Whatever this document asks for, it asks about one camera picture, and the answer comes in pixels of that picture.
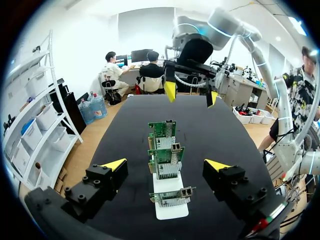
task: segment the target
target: black shirt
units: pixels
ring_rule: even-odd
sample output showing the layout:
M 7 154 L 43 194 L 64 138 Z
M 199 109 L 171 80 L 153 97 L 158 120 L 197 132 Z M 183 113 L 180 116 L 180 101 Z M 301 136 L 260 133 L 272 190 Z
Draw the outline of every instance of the black shirt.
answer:
M 140 76 L 148 78 L 160 78 L 163 74 L 165 74 L 164 68 L 154 63 L 149 63 L 146 66 L 140 67 L 139 72 Z

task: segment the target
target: ceiling light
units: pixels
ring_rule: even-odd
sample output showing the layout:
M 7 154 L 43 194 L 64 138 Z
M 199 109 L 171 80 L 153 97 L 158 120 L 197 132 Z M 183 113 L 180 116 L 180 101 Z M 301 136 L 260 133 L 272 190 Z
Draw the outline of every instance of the ceiling light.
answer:
M 292 25 L 294 26 L 295 30 L 299 33 L 302 34 L 304 36 L 307 36 L 305 30 L 302 28 L 301 26 L 301 21 L 297 21 L 297 19 L 295 19 L 294 17 L 289 16 L 288 17 L 290 22 L 292 23 Z
M 310 55 L 310 56 L 315 56 L 315 55 L 318 54 L 318 52 L 319 52 L 318 50 L 313 50 L 313 51 L 310 52 L 309 55 Z

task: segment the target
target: white box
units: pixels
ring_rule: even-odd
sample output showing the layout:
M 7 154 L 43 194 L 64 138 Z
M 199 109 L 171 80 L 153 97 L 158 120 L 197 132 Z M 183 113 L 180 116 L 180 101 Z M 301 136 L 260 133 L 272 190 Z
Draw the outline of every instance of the white box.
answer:
M 256 109 L 256 108 L 252 108 L 252 107 L 249 107 L 249 109 L 250 109 L 252 112 L 261 111 L 260 109 Z M 261 121 L 262 121 L 262 119 L 264 119 L 264 116 L 258 116 L 258 115 L 253 114 L 250 123 L 251 123 L 251 124 L 260 124 Z
M 254 93 L 251 93 L 251 97 L 252 97 L 252 103 L 257 103 L 258 102 L 258 96 L 255 95 Z
M 54 149 L 60 152 L 65 152 L 71 142 L 67 133 L 67 128 L 64 126 L 57 126 L 48 137 L 47 141 Z
M 261 112 L 264 113 L 264 118 L 262 119 L 261 123 L 262 124 L 266 124 L 269 125 L 271 124 L 272 120 L 276 120 L 270 112 L 266 111 L 266 110 L 260 110 Z
M 13 157 L 11 158 L 11 162 L 19 171 L 19 173 L 23 176 L 26 172 L 26 168 L 28 166 L 30 160 L 30 156 L 27 153 L 25 147 L 21 143 L 21 139 L 19 140 L 16 149 L 14 150 Z
M 21 137 L 23 141 L 34 151 L 42 138 L 42 133 L 36 123 L 36 119 L 32 121 Z
M 236 116 L 237 119 L 242 123 L 242 125 L 246 125 L 251 121 L 251 116 L 242 116 L 239 114 L 239 112 L 236 110 L 236 107 L 233 107 L 233 113 Z
M 36 122 L 41 130 L 49 130 L 58 118 L 58 113 L 53 106 L 53 101 L 45 104 L 44 109 L 36 116 Z
M 41 188 L 42 190 L 46 190 L 50 185 L 51 185 L 50 177 L 48 177 L 48 175 L 45 174 L 43 169 L 41 168 L 39 177 L 35 184 L 35 188 Z
M 168 179 L 157 179 L 157 174 L 152 174 L 154 193 L 164 193 L 177 191 L 184 188 L 181 174 L 178 177 Z M 160 207 L 159 203 L 155 203 L 155 215 L 158 220 L 177 219 L 189 215 L 187 203 L 177 206 Z
M 47 72 L 47 68 L 39 67 L 28 79 L 25 89 L 29 97 L 36 98 L 36 96 L 49 87 Z

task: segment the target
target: blue water jug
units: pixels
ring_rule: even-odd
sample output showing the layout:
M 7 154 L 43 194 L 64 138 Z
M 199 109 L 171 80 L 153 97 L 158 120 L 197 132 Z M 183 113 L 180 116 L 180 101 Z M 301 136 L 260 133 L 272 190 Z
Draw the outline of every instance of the blue water jug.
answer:
M 96 119 L 102 119 L 107 115 L 105 100 L 102 96 L 97 96 L 97 94 L 94 93 L 90 103 L 91 109 Z
M 90 95 L 88 96 L 87 101 L 88 101 L 88 102 L 91 102 L 91 100 L 92 100 L 93 98 L 94 98 L 94 92 L 91 91 L 91 92 L 90 92 Z
M 85 124 L 91 124 L 95 120 L 95 115 L 90 105 L 91 103 L 88 101 L 85 101 L 83 98 L 81 99 L 81 103 L 78 105 Z

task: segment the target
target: desk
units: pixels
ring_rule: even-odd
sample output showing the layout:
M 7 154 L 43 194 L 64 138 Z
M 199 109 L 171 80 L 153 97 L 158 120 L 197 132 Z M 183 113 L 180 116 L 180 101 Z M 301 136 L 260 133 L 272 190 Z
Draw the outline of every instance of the desk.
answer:
M 183 185 L 196 187 L 189 215 L 158 220 L 149 199 L 153 179 L 148 167 L 149 122 L 177 122 L 176 141 L 185 146 L 181 176 Z M 121 239 L 189 240 L 237 239 L 244 227 L 225 202 L 218 202 L 202 177 L 204 159 L 239 165 L 268 193 L 275 191 L 261 156 L 243 125 L 219 98 L 207 108 L 205 96 L 177 95 L 170 103 L 165 95 L 135 95 L 126 100 L 102 137 L 91 164 L 127 158 L 128 177 L 113 201 L 107 201 L 86 223 Z
M 119 81 L 129 84 L 130 87 L 134 87 L 136 85 L 137 77 L 140 76 L 139 70 L 140 67 L 130 69 L 129 72 L 121 74 L 121 76 L 119 77 Z
M 242 79 L 240 75 L 230 76 L 224 101 L 230 109 L 242 104 L 246 107 L 252 93 L 258 96 L 258 101 L 253 107 L 264 110 L 268 101 L 267 90 L 248 79 Z

